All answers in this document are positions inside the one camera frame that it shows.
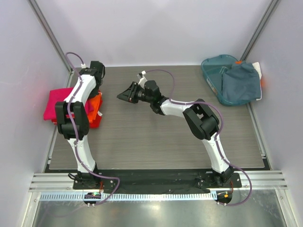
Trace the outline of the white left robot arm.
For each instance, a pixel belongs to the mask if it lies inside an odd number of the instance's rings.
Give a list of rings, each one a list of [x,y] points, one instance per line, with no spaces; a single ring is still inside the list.
[[[70,144],[77,162],[76,175],[68,174],[74,181],[74,189],[96,189],[100,185],[98,167],[88,143],[90,127],[85,104],[99,95],[104,75],[105,66],[99,61],[92,61],[88,68],[83,65],[72,91],[55,104],[58,132]]]

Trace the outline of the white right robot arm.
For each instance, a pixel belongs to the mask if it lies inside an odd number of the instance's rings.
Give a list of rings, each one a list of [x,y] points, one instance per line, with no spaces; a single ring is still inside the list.
[[[150,108],[160,115],[171,115],[184,118],[192,134],[202,141],[211,161],[214,183],[225,187],[231,180],[233,167],[228,161],[219,136],[219,119],[202,99],[195,102],[170,100],[162,95],[154,80],[148,80],[143,86],[133,82],[117,98],[136,104],[147,102]]]

